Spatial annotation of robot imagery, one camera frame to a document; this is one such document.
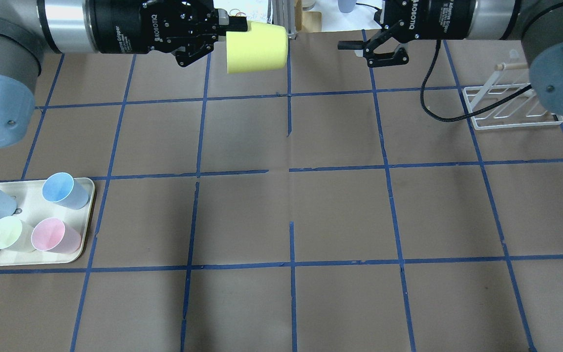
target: white wire rack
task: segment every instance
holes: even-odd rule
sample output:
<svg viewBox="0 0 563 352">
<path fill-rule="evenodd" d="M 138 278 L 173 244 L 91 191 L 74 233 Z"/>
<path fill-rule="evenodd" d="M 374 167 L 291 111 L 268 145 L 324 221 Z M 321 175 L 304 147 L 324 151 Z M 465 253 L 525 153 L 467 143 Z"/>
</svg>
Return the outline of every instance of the white wire rack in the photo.
<svg viewBox="0 0 563 352">
<path fill-rule="evenodd" d="M 469 113 L 498 102 L 529 84 L 523 83 L 527 80 L 529 73 L 527 63 L 519 63 L 519 57 L 516 50 L 510 51 L 509 61 L 496 65 L 494 73 L 483 86 L 466 87 L 462 90 L 466 97 Z M 547 111 L 541 106 L 536 92 L 530 89 L 510 102 L 487 113 L 474 116 L 472 122 L 476 130 L 494 130 L 560 125 L 563 122 L 563 116 Z"/>
</svg>

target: pink cup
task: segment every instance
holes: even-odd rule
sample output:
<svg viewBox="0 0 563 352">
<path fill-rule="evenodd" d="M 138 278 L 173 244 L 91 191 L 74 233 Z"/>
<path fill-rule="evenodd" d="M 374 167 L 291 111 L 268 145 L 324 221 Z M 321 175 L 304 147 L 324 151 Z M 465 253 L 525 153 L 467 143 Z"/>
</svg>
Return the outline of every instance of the pink cup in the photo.
<svg viewBox="0 0 563 352">
<path fill-rule="evenodd" d="M 32 232 L 32 245 L 44 252 L 71 254 L 81 242 L 80 234 L 58 218 L 44 219 Z"/>
</svg>

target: grid square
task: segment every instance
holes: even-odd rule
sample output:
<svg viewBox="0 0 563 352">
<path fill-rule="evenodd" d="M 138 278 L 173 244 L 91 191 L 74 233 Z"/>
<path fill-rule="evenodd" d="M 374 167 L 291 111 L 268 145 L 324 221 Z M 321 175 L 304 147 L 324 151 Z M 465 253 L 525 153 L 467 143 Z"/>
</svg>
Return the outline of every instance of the grid square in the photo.
<svg viewBox="0 0 563 352">
<path fill-rule="evenodd" d="M 482 86 L 494 73 L 496 64 L 509 61 L 511 50 L 516 50 L 520 56 L 519 62 L 525 62 L 522 46 L 519 41 L 515 40 L 449 40 L 447 43 L 458 80 L 462 86 Z M 512 78 L 512 80 L 501 82 L 512 83 L 517 77 L 518 74 L 516 76 L 510 74 L 505 78 Z M 528 82 L 528 74 L 517 80 L 517 83 Z"/>
<path fill-rule="evenodd" d="M 383 165 L 371 94 L 292 99 L 291 167 Z"/>
<path fill-rule="evenodd" d="M 367 32 L 367 38 L 373 33 Z M 384 45 L 379 47 L 380 52 L 394 51 L 399 43 L 395 40 L 390 40 Z M 391 66 L 391 67 L 378 67 L 373 70 L 375 74 L 375 84 L 377 89 L 393 89 L 393 88 L 419 88 L 425 74 L 432 63 L 433 54 L 435 51 L 435 41 L 421 40 L 409 42 L 407 47 L 410 61 L 407 65 Z M 429 81 L 428 87 L 453 87 L 455 80 L 451 72 L 451 65 L 449 65 L 449 58 L 445 49 L 440 50 L 438 61 L 436 61 L 435 69 Z"/>
<path fill-rule="evenodd" d="M 338 50 L 340 40 L 362 40 L 362 33 L 309 33 L 290 41 L 293 93 L 371 89 L 366 60 Z"/>
<path fill-rule="evenodd" d="M 94 267 L 185 265 L 195 179 L 110 182 Z"/>
<path fill-rule="evenodd" d="M 227 43 L 214 44 L 208 96 L 245 96 L 288 92 L 288 69 L 227 73 Z"/>
<path fill-rule="evenodd" d="M 297 267 L 300 351 L 409 351 L 398 265 Z"/>
<path fill-rule="evenodd" d="M 420 107 L 417 91 L 379 93 L 384 143 L 390 164 L 476 161 L 466 122 L 444 123 Z M 463 113 L 455 89 L 427 91 L 431 111 L 446 117 Z"/>
<path fill-rule="evenodd" d="M 563 260 L 517 261 L 514 273 L 536 348 L 563 351 Z"/>
<path fill-rule="evenodd" d="M 405 258 L 503 256 L 478 166 L 390 174 Z"/>
<path fill-rule="evenodd" d="M 60 65 L 60 54 L 47 54 L 45 55 L 43 61 L 43 71 L 41 75 L 38 76 L 38 81 L 36 82 L 36 90 L 34 90 L 34 98 L 36 98 L 36 105 L 42 107 L 47 102 L 47 97 L 49 97 L 49 92 L 51 91 L 51 85 L 53 85 L 54 77 L 56 76 L 56 71 L 58 71 L 58 65 Z"/>
<path fill-rule="evenodd" d="M 207 62 L 204 57 L 180 67 L 171 54 L 152 51 L 136 56 L 128 102 L 203 98 Z"/>
<path fill-rule="evenodd" d="M 112 174 L 196 172 L 200 125 L 201 102 L 128 105 Z"/>
<path fill-rule="evenodd" d="M 194 270 L 185 350 L 291 350 L 290 269 Z"/>
<path fill-rule="evenodd" d="M 40 110 L 34 110 L 25 137 L 12 147 L 0 149 L 0 180 L 18 180 L 23 175 L 27 155 L 34 142 L 40 119 Z"/>
<path fill-rule="evenodd" d="M 288 172 L 201 179 L 194 264 L 290 259 Z"/>
<path fill-rule="evenodd" d="M 384 170 L 292 173 L 297 261 L 397 258 Z"/>
<path fill-rule="evenodd" d="M 0 275 L 0 351 L 67 351 L 84 274 Z"/>
<path fill-rule="evenodd" d="M 286 98 L 208 102 L 201 171 L 288 169 Z"/>
<path fill-rule="evenodd" d="M 49 105 L 122 102 L 132 56 L 67 54 Z"/>
<path fill-rule="evenodd" d="M 120 109 L 48 109 L 27 178 L 47 178 L 60 171 L 73 176 L 105 176 Z"/>
<path fill-rule="evenodd" d="M 96 272 L 77 351 L 178 351 L 184 271 Z"/>
<path fill-rule="evenodd" d="M 526 351 L 503 262 L 405 266 L 416 350 Z"/>
<path fill-rule="evenodd" d="M 563 163 L 486 170 L 510 254 L 563 254 Z"/>
<path fill-rule="evenodd" d="M 536 160 L 563 158 L 559 126 L 475 131 L 483 160 Z"/>
</svg>

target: beige tray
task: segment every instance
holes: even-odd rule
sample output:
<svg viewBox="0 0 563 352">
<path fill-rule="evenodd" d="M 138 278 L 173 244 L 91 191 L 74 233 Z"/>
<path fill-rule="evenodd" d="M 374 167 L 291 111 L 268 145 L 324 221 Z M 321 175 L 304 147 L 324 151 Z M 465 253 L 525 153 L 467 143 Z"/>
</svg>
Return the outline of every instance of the beige tray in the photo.
<svg viewBox="0 0 563 352">
<path fill-rule="evenodd" d="M 0 266 L 69 263 L 82 254 L 88 224 L 90 223 L 92 204 L 94 203 L 95 187 L 90 178 L 76 178 L 75 180 L 91 195 L 90 201 L 79 210 L 61 207 L 44 200 L 43 183 L 45 180 L 0 183 L 0 189 L 15 198 L 17 207 L 22 210 L 20 214 L 14 216 L 32 226 L 36 226 L 46 218 L 59 218 L 80 232 L 82 236 L 82 245 L 71 254 L 41 252 L 40 250 L 34 250 L 30 253 L 0 250 Z"/>
</svg>

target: yellow sponge cup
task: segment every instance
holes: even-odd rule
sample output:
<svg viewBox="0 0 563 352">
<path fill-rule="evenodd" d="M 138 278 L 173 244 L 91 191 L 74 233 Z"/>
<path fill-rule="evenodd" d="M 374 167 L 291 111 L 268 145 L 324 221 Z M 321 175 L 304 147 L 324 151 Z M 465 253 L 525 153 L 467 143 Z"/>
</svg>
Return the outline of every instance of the yellow sponge cup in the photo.
<svg viewBox="0 0 563 352">
<path fill-rule="evenodd" d="M 227 32 L 227 73 L 266 71 L 286 66 L 286 29 L 251 21 L 248 26 L 246 32 Z"/>
</svg>

